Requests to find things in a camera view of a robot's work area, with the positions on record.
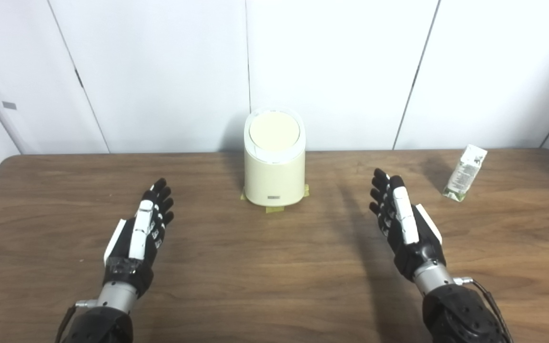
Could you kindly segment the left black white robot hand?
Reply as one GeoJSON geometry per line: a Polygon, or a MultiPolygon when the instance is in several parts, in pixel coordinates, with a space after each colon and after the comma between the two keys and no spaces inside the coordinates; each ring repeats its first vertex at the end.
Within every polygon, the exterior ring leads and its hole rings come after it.
{"type": "Polygon", "coordinates": [[[172,190],[160,178],[147,189],[133,216],[120,219],[104,252],[102,284],[123,282],[141,297],[154,280],[153,264],[174,219],[172,190]]]}

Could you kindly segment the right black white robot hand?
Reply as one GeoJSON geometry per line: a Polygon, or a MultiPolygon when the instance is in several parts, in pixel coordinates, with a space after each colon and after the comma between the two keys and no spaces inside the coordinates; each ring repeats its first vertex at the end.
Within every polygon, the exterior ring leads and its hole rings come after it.
{"type": "Polygon", "coordinates": [[[392,177],[375,169],[369,208],[377,217],[378,228],[394,252],[399,273],[413,281],[425,263],[446,265],[442,236],[421,204],[412,204],[399,175],[392,177]]]}

